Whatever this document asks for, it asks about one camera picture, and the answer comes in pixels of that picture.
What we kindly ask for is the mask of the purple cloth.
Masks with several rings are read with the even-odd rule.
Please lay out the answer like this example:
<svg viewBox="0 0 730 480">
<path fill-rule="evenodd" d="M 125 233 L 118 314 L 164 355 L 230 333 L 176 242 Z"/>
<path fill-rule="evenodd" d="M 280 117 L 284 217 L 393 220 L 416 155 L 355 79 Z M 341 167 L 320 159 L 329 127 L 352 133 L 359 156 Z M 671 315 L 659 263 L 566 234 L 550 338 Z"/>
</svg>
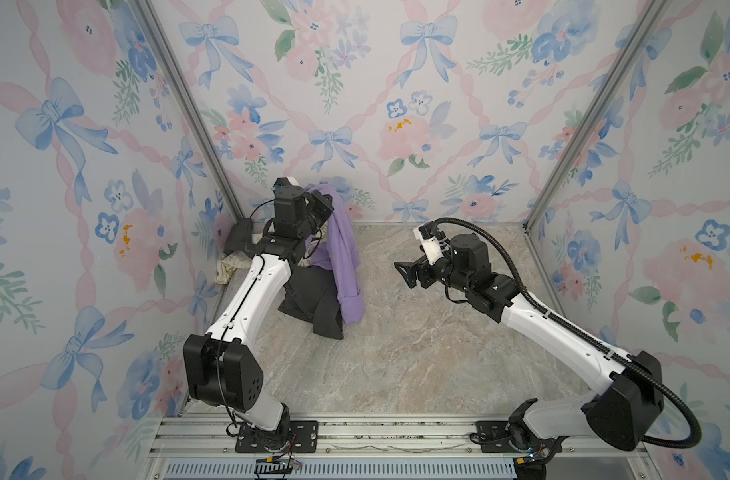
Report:
<svg viewBox="0 0 730 480">
<path fill-rule="evenodd" d="M 347 204 L 330 184 L 311 184 L 306 190 L 330 195 L 333 206 L 333 212 L 326 222 L 326 239 L 311 256 L 311 264 L 333 273 L 344 323 L 359 322 L 365 314 L 357 276 L 361 261 Z"/>
</svg>

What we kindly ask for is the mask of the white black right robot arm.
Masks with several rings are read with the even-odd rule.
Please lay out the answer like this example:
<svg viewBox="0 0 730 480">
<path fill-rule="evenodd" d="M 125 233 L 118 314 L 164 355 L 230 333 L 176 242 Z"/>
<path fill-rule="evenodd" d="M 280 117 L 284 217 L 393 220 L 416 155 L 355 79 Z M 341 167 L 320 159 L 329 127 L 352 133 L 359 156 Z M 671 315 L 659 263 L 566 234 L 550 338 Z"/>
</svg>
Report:
<svg viewBox="0 0 730 480">
<path fill-rule="evenodd" d="M 513 448 L 529 451 L 569 436 L 594 436 L 622 451 L 642 442 L 664 407 L 661 392 L 646 379 L 661 377 L 654 357 L 628 355 L 524 293 L 514 278 L 492 269 L 488 246 L 476 234 L 447 238 L 419 226 L 414 236 L 422 257 L 395 265 L 409 288 L 440 284 L 460 292 L 459 303 L 528 337 L 590 389 L 561 400 L 524 401 L 507 420 Z"/>
</svg>

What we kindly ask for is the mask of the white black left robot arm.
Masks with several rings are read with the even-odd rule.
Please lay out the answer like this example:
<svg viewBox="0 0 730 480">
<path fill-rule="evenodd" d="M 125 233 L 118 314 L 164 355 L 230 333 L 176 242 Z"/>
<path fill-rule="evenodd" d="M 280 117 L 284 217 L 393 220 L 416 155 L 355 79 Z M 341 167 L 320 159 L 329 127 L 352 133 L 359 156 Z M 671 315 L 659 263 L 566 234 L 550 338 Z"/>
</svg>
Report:
<svg viewBox="0 0 730 480">
<path fill-rule="evenodd" d="M 250 267 L 218 319 L 187 338 L 183 360 L 191 398 L 224 408 L 228 435 L 253 434 L 268 450 L 279 450 L 292 439 L 289 409 L 265 392 L 253 353 L 272 303 L 284 294 L 288 315 L 333 339 L 341 338 L 344 325 L 363 319 L 365 303 L 359 249 L 342 195 L 326 183 L 301 187 L 281 177 L 271 203 L 274 216 L 258 242 L 251 240 L 249 219 L 229 234 L 228 249 L 250 255 Z"/>
</svg>

